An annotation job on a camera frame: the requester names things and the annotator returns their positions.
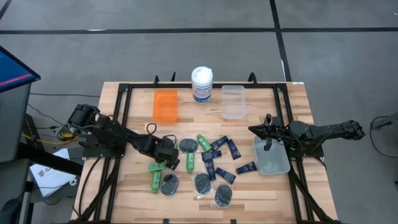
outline black round object in plastic bag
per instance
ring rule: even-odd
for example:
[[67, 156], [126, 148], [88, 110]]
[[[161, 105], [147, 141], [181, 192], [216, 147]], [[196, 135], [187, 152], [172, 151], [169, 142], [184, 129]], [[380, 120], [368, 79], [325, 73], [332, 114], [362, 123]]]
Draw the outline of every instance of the black round object in plastic bag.
[[198, 174], [195, 177], [195, 188], [199, 194], [205, 195], [211, 190], [209, 175]]
[[173, 195], [177, 191], [179, 182], [180, 181], [178, 180], [178, 177], [176, 175], [167, 174], [163, 178], [163, 183], [160, 187], [160, 191], [162, 191], [162, 193], [167, 196]]
[[183, 139], [180, 142], [182, 152], [195, 152], [198, 149], [198, 143], [194, 139]]
[[220, 185], [217, 187], [215, 201], [221, 207], [227, 207], [231, 203], [232, 190], [228, 185]]

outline yellow cable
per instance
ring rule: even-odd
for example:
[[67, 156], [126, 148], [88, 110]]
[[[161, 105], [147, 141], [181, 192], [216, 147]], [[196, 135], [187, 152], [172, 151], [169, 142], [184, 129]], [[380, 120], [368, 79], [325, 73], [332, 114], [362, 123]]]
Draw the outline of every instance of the yellow cable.
[[[30, 136], [28, 136], [28, 135], [26, 135], [24, 133], [22, 133], [22, 136], [24, 136], [27, 139], [32, 139], [32, 137], [30, 137]], [[67, 141], [64, 141], [64, 142], [51, 142], [51, 141], [45, 141], [45, 140], [41, 140], [41, 139], [37, 139], [36, 141], [41, 142], [41, 143], [46, 143], [46, 144], [68, 144], [68, 143], [71, 143], [71, 142], [73, 142], [74, 140], [76, 140], [78, 138], [79, 138], [79, 136], [76, 136], [74, 139], [67, 140]]]

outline white canister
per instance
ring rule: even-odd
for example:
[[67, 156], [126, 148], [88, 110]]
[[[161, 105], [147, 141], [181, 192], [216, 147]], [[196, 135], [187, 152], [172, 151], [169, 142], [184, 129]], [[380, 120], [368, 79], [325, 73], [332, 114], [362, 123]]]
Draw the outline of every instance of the white canister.
[[211, 97], [213, 88], [213, 72], [210, 68], [200, 66], [192, 71], [193, 99], [198, 103], [207, 103]]

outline white container lid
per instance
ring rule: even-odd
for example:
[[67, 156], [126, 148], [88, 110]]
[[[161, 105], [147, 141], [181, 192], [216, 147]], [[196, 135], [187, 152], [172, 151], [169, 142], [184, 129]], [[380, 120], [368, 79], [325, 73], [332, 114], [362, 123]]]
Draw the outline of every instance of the white container lid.
[[246, 116], [246, 94], [241, 85], [223, 85], [223, 118], [244, 119]]
[[192, 71], [192, 82], [196, 86], [208, 86], [213, 83], [213, 71], [205, 66], [199, 66]]

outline plastic bag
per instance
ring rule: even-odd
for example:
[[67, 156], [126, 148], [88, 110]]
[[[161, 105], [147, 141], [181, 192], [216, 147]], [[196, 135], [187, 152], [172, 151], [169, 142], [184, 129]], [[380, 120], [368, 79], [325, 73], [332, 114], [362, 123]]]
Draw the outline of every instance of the plastic bag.
[[209, 175], [206, 172], [196, 172], [191, 178], [197, 199], [201, 199], [213, 191]]
[[165, 196], [172, 196], [177, 192], [180, 183], [180, 177], [171, 169], [162, 171], [162, 182], [160, 184], [160, 193]]
[[178, 137], [178, 148], [180, 152], [197, 152], [198, 141], [197, 137], [194, 135], [183, 135]]
[[210, 206], [212, 208], [228, 208], [232, 200], [232, 185], [226, 182], [217, 182], [215, 190]]

